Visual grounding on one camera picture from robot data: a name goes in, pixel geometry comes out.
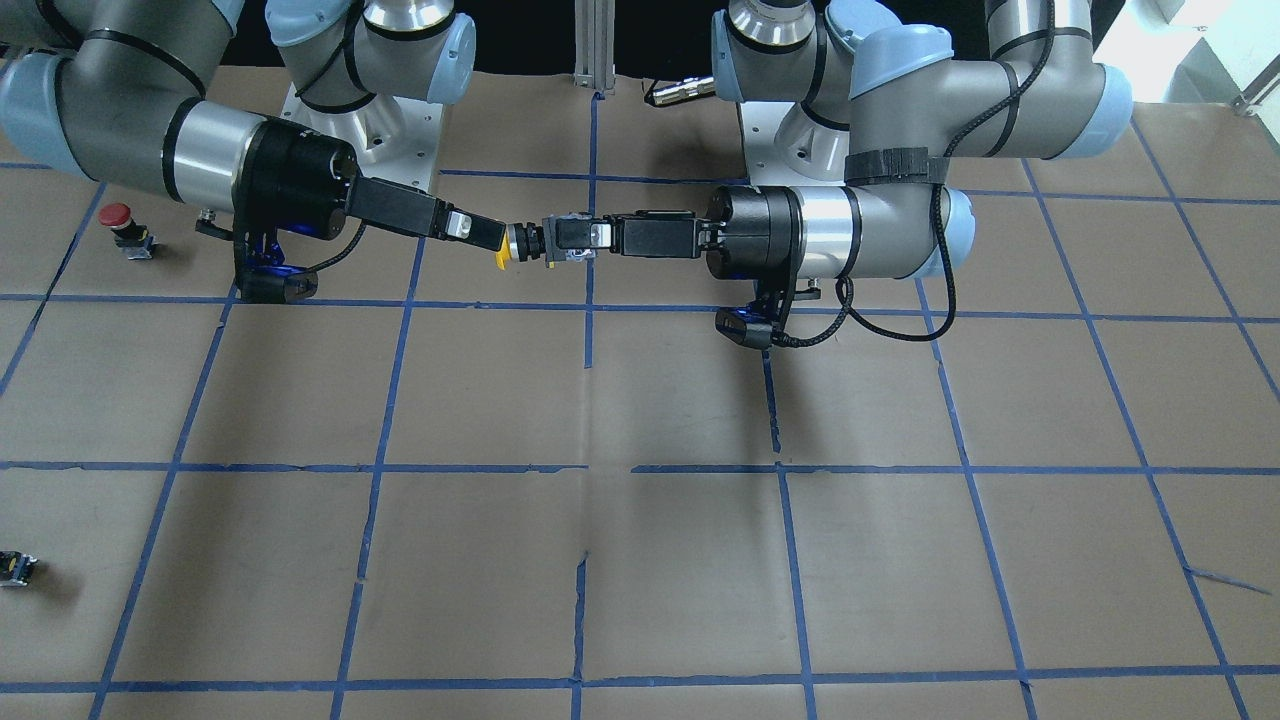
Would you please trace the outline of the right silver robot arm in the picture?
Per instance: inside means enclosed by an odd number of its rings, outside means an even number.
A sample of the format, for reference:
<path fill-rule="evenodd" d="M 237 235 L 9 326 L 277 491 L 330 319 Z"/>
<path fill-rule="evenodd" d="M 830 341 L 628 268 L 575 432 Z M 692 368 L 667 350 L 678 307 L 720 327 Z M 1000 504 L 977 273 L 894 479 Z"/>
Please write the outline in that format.
<path fill-rule="evenodd" d="M 3 79 L 3 133 L 27 158 L 91 181 L 229 211 L 252 231 L 384 231 L 497 251 L 502 223 L 366 174 L 344 138 L 229 108 L 207 90 L 242 1 L 5 1 L 3 38 L 29 47 Z M 356 117 L 398 97 L 458 102 L 476 50 L 451 1 L 270 1 L 296 97 Z"/>

